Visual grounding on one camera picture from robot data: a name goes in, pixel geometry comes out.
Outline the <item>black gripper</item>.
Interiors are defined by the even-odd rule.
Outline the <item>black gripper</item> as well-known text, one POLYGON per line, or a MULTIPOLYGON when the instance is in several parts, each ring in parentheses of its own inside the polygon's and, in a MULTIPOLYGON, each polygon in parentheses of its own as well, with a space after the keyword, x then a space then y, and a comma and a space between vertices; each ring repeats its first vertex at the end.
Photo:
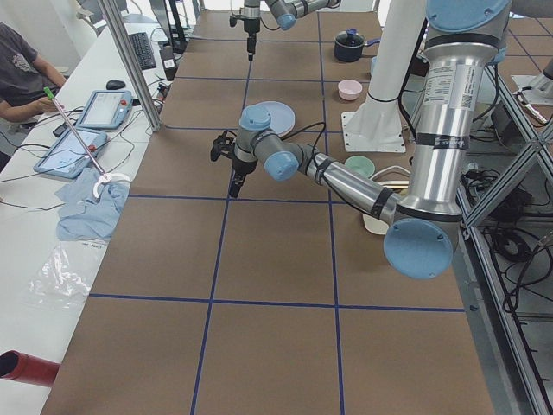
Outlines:
POLYGON ((243 187, 247 175, 255 171, 257 159, 254 161, 243 161, 237 157, 232 159, 232 168, 234 170, 230 183, 228 195, 232 198, 238 198, 240 189, 243 187))
POLYGON ((260 18, 259 17, 245 17, 244 31, 248 34, 247 38, 247 54, 248 60, 252 61, 256 53, 256 37, 260 32, 260 18))

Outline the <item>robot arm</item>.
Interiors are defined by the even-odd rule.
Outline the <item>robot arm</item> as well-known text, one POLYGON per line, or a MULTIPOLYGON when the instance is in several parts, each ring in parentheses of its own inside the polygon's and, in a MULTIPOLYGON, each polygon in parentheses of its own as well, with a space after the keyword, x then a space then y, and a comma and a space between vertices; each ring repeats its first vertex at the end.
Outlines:
MULTIPOLYGON (((276 20, 278 27, 284 31, 291 29, 296 21, 306 15, 324 8, 336 8, 340 5, 337 0, 296 0, 265 1, 270 9, 270 13, 276 20)), ((237 15, 229 18, 231 26, 236 24, 237 20, 244 23, 244 31, 247 33, 247 54, 248 60, 252 61, 256 53, 257 34, 260 31, 261 14, 260 1, 244 1, 244 7, 237 15)))
POLYGON ((457 246, 456 191, 484 69, 505 49, 508 1, 394 1, 364 103, 341 116, 350 156, 340 163, 312 145, 285 141, 264 104, 247 106, 235 138, 211 156, 232 162, 237 197, 257 166, 276 181, 302 173, 385 224, 384 253, 397 271, 433 278, 457 246))

